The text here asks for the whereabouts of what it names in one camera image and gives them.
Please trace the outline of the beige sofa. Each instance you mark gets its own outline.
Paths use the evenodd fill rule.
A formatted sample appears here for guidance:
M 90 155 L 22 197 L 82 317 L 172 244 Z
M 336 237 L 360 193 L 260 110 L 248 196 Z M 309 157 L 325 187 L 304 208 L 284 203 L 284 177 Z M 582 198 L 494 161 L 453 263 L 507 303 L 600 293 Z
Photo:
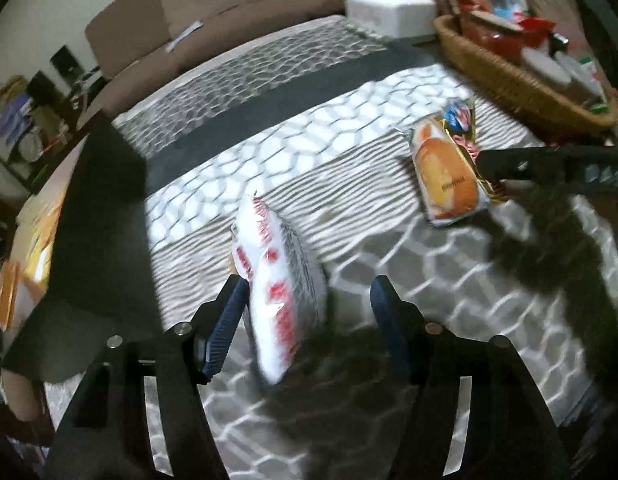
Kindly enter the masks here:
M 85 29 L 105 85 L 79 122 L 114 118 L 228 50 L 343 10 L 344 0 L 115 0 Z

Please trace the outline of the patterned grey table cloth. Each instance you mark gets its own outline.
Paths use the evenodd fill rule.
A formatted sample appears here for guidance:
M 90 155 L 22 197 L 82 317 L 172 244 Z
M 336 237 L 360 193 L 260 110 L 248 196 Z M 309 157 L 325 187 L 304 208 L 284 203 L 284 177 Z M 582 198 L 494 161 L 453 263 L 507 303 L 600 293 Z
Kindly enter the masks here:
M 414 68 L 258 129 L 269 96 L 284 98 L 388 56 L 341 20 L 234 58 L 118 116 L 148 165 L 146 214 L 162 319 L 189 318 L 230 268 L 239 196 L 264 197 L 318 256 L 327 322 L 278 385 L 259 378 L 239 327 L 202 404 L 233 479 L 382 479 L 416 390 L 392 370 L 372 315 L 384 274 L 423 315 L 458 336 L 510 338 L 574 451 L 600 414 L 594 352 L 618 323 L 618 249 L 590 202 L 530 188 L 450 226 L 425 216 L 405 142 L 394 133 L 465 84 L 425 55 Z M 242 120 L 220 148 L 222 120 Z

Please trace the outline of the white tissue box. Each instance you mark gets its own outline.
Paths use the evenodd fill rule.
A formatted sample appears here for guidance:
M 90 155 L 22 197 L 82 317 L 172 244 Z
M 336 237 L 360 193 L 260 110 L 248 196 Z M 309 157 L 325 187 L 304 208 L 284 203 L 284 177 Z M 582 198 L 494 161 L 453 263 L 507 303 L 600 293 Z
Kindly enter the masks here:
M 389 39 L 425 41 L 436 36 L 434 0 L 345 0 L 349 22 Z

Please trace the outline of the paper on sofa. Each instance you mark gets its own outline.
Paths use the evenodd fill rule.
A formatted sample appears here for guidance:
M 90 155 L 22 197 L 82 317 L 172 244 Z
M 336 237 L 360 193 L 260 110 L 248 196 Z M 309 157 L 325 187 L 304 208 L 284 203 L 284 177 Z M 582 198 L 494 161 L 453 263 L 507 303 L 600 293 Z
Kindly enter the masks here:
M 193 32 L 196 32 L 196 30 L 201 29 L 203 27 L 204 27 L 203 22 L 194 21 L 194 23 L 190 24 L 190 26 L 188 26 L 186 29 L 180 32 L 178 36 L 176 36 L 171 42 L 167 44 L 166 51 L 168 53 L 172 52 L 180 42 L 182 42 L 184 39 L 190 36 Z

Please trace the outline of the woven wicker basket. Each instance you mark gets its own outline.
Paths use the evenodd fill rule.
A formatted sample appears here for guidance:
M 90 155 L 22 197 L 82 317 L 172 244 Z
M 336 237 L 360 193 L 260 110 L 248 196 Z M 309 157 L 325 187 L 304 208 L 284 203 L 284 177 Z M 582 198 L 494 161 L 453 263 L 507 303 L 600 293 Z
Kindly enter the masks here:
M 594 114 L 553 90 L 540 79 L 464 38 L 451 15 L 435 18 L 434 27 L 449 63 L 516 117 L 544 129 L 568 134 L 597 134 L 618 122 L 618 102 Z

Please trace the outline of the red snack bag in basket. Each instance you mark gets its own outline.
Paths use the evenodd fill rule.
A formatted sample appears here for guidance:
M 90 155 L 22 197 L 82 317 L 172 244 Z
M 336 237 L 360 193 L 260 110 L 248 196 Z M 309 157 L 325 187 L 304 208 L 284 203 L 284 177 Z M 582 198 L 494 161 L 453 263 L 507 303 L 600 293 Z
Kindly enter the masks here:
M 523 48 L 544 48 L 556 26 L 527 0 L 446 0 L 446 7 L 463 37 L 510 61 Z

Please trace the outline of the bread picture snack packet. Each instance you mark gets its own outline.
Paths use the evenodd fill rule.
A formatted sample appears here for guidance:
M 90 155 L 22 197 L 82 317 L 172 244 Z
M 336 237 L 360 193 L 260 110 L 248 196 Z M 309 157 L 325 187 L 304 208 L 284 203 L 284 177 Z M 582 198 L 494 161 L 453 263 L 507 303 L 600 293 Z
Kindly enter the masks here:
M 433 226 L 448 226 L 487 208 L 490 197 L 473 159 L 446 130 L 440 113 L 417 119 L 404 136 L 426 216 Z

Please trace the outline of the white red snack bag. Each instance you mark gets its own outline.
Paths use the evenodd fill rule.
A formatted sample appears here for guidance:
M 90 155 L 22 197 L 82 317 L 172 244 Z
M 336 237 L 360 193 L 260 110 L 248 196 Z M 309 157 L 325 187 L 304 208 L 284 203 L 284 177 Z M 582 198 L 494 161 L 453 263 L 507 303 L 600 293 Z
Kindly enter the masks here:
M 254 194 L 243 197 L 231 232 L 235 269 L 249 283 L 247 330 L 260 376 L 273 386 L 326 321 L 325 275 L 292 225 Z

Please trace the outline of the small colourful snack packet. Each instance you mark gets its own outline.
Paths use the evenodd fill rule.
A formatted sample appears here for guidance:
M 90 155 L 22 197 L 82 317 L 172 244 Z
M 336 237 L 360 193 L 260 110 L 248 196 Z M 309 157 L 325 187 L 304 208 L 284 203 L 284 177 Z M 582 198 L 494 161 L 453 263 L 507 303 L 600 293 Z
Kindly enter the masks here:
M 444 130 L 456 142 L 474 145 L 476 139 L 475 102 L 473 98 L 452 99 L 441 110 Z

